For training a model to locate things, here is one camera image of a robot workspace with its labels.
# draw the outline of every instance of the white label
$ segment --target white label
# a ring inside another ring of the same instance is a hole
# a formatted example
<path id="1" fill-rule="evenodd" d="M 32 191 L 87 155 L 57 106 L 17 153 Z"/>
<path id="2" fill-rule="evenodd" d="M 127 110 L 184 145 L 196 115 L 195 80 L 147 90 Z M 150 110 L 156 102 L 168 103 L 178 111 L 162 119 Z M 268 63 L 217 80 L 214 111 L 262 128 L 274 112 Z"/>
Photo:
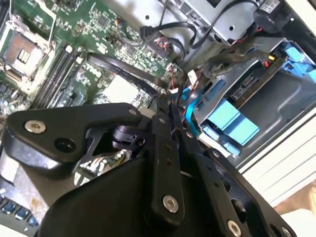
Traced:
<path id="1" fill-rule="evenodd" d="M 279 4 L 279 0 L 266 0 L 260 9 L 266 11 L 267 13 L 271 13 Z"/>
<path id="2" fill-rule="evenodd" d="M 194 85 L 198 79 L 194 70 L 188 72 L 188 77 L 192 85 Z"/>

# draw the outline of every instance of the cable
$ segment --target cable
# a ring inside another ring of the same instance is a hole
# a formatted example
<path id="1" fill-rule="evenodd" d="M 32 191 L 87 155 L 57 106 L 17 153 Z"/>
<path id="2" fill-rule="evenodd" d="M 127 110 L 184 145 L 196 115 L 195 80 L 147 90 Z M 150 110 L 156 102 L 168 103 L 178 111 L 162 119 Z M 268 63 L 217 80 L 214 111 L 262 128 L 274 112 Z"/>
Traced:
<path id="1" fill-rule="evenodd" d="M 264 63 L 270 57 L 271 57 L 270 54 L 260 51 L 260 50 L 255 50 L 244 56 L 240 56 L 240 55 L 232 54 L 232 53 L 218 54 L 207 60 L 206 66 L 203 68 L 203 74 L 208 78 L 211 77 L 212 76 L 211 69 L 223 63 L 234 63 L 234 64 L 246 63 L 253 58 L 257 58 L 261 63 Z"/>
<path id="2" fill-rule="evenodd" d="M 181 63 L 186 56 L 186 51 L 184 49 L 183 44 L 176 38 L 167 38 L 167 46 L 169 46 L 170 44 L 174 45 L 180 50 L 180 55 L 179 55 L 180 60 L 178 63 Z"/>
<path id="3" fill-rule="evenodd" d="M 181 99 L 181 96 L 183 94 L 183 91 L 184 91 L 184 83 L 181 82 L 180 83 L 180 86 L 179 86 L 179 91 L 178 91 L 178 94 L 177 94 L 177 97 L 176 97 L 176 100 L 175 100 L 175 105 L 178 105 L 179 104 L 179 101 Z"/>
<path id="4" fill-rule="evenodd" d="M 221 68 L 221 69 L 218 69 L 218 70 L 211 71 L 211 72 L 209 72 L 209 76 L 210 77 L 218 77 L 220 75 L 223 75 L 223 74 L 231 72 L 232 70 L 238 68 L 240 65 L 241 64 L 239 64 L 239 63 L 235 63 L 235 64 L 232 64 L 232 65 L 229 65 L 228 67 L 224 67 L 224 68 Z"/>
<path id="5" fill-rule="evenodd" d="M 196 37 L 197 37 L 197 30 L 195 28 L 194 25 L 189 24 L 187 22 L 173 22 L 173 23 L 168 23 L 165 25 L 159 25 L 157 27 L 151 27 L 151 26 L 143 26 L 140 28 L 140 36 L 142 38 L 146 38 L 148 36 L 151 36 L 153 33 L 158 32 L 158 31 L 162 31 L 162 30 L 166 30 L 166 29 L 170 29 L 170 28 L 175 28 L 175 27 L 182 27 L 182 28 L 187 28 L 190 29 L 191 31 L 193 31 L 194 35 L 193 37 L 190 39 L 189 42 L 189 46 L 192 49 L 197 49 L 200 48 L 202 46 L 202 44 L 204 44 L 204 42 L 207 40 L 208 36 L 210 35 L 211 31 L 213 30 L 215 24 L 218 22 L 218 20 L 222 17 L 222 15 L 227 12 L 229 9 L 231 9 L 232 7 L 240 4 L 240 3 L 245 3 L 245 2 L 249 2 L 252 3 L 256 6 L 258 6 L 258 3 L 254 0 L 235 0 L 229 4 L 227 4 L 223 10 L 219 13 L 219 15 L 215 18 L 215 20 L 213 21 L 213 23 L 211 24 L 211 26 L 208 28 L 208 30 L 205 32 L 204 36 L 194 44 Z"/>
<path id="6" fill-rule="evenodd" d="M 124 71 L 123 69 L 119 68 L 116 65 L 111 64 L 106 59 L 99 56 L 100 55 L 93 56 L 93 54 L 89 53 L 87 56 L 87 61 L 90 63 L 96 64 L 99 67 L 110 70 L 111 72 L 121 76 L 122 78 L 136 85 L 137 87 L 141 88 L 143 91 L 145 91 L 147 94 L 151 96 L 158 95 L 158 92 L 154 88 L 152 88 L 149 84 L 147 84 L 145 81 L 131 75 L 130 73 Z"/>
<path id="7" fill-rule="evenodd" d="M 113 66 L 119 67 L 120 69 L 129 72 L 131 74 L 134 74 L 137 77 L 143 78 L 145 80 L 148 80 L 149 82 L 153 83 L 156 86 L 159 86 L 163 89 L 167 89 L 168 88 L 168 84 L 164 81 L 162 81 L 159 78 L 156 78 L 152 75 L 150 75 L 149 73 L 146 73 L 138 68 L 135 68 L 125 62 L 122 62 L 118 59 L 106 56 L 106 55 L 101 55 L 101 54 L 97 54 L 97 53 L 88 53 L 88 61 L 96 64 L 100 67 L 104 66 L 104 62 L 110 63 Z"/>
<path id="8" fill-rule="evenodd" d="M 164 15 L 166 13 L 166 9 L 167 9 L 167 4 L 168 4 L 169 0 L 165 0 L 164 5 L 163 5 L 163 10 L 162 10 L 162 14 L 160 17 L 160 22 L 159 22 L 159 26 L 162 25 L 163 19 L 164 19 Z M 129 41 L 127 38 L 124 38 L 120 32 L 120 28 L 119 28 L 119 24 L 117 24 L 117 33 L 118 33 L 118 37 L 121 41 L 123 41 L 126 45 L 128 46 L 132 46 L 132 47 L 143 47 L 145 45 L 147 45 L 148 43 L 150 43 L 151 41 L 153 41 L 154 39 L 157 38 L 158 32 L 156 32 L 152 37 L 150 37 L 148 40 L 144 40 L 142 43 L 139 44 L 133 44 L 131 43 L 131 41 Z"/>

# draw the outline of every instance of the motherboard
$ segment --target motherboard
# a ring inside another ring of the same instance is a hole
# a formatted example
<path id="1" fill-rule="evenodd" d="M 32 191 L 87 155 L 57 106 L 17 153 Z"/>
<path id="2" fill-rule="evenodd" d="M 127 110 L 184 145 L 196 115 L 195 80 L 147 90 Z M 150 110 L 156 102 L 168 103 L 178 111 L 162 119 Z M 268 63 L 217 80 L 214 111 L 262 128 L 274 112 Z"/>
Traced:
<path id="1" fill-rule="evenodd" d="M 0 123 L 26 109 L 148 106 L 152 95 L 88 62 L 88 52 L 114 57 L 168 84 L 183 75 L 156 40 L 126 43 L 122 37 L 142 40 L 102 0 L 4 0 L 0 24 Z"/>

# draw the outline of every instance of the chip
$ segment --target chip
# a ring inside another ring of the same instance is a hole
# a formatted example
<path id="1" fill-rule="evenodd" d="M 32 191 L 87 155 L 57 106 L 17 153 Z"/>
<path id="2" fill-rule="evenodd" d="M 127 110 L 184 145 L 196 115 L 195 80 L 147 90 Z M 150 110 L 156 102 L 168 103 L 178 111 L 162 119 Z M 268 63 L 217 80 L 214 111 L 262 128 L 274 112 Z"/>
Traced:
<path id="1" fill-rule="evenodd" d="M 108 19 L 106 19 L 104 16 L 100 16 L 98 19 L 98 24 L 102 27 L 105 27 L 108 23 Z"/>
<path id="2" fill-rule="evenodd" d="M 136 53 L 136 49 L 134 47 L 130 47 L 128 48 L 128 50 L 126 51 L 130 56 L 133 56 L 134 53 Z"/>

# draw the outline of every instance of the silver screw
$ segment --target silver screw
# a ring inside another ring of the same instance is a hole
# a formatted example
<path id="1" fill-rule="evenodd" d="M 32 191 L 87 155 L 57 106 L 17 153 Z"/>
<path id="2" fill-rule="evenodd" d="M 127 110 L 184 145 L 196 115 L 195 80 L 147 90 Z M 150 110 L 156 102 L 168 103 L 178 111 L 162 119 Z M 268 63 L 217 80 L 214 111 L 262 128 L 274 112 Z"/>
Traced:
<path id="1" fill-rule="evenodd" d="M 24 125 L 25 129 L 31 133 L 41 134 L 46 131 L 46 126 L 42 121 L 30 120 Z"/>
<path id="2" fill-rule="evenodd" d="M 187 132 L 187 136 L 190 137 L 190 138 L 193 138 L 193 134 L 190 133 L 190 132 Z"/>
<path id="3" fill-rule="evenodd" d="M 290 233 L 290 231 L 288 231 L 287 228 L 285 228 L 284 226 L 282 226 L 282 230 L 283 230 L 283 232 L 286 234 L 287 237 L 292 237 L 292 234 Z"/>
<path id="4" fill-rule="evenodd" d="M 234 236 L 236 237 L 241 237 L 241 229 L 239 226 L 236 224 L 235 221 L 229 220 L 227 222 L 228 229 L 233 233 Z"/>
<path id="5" fill-rule="evenodd" d="M 217 151 L 213 151 L 213 155 L 215 155 L 215 157 L 219 158 L 219 154 Z"/>
<path id="6" fill-rule="evenodd" d="M 179 204 L 174 197 L 167 195 L 162 199 L 163 206 L 171 213 L 177 213 L 179 210 Z"/>
<path id="7" fill-rule="evenodd" d="M 129 109 L 129 112 L 130 112 L 132 115 L 137 115 L 136 111 L 133 110 L 133 109 Z"/>
<path id="8" fill-rule="evenodd" d="M 165 124 L 165 123 L 166 123 L 166 121 L 165 121 L 165 120 L 163 120 L 162 118 L 160 118 L 160 119 L 159 119 L 159 121 L 160 121 L 160 122 L 162 122 L 163 124 Z"/>

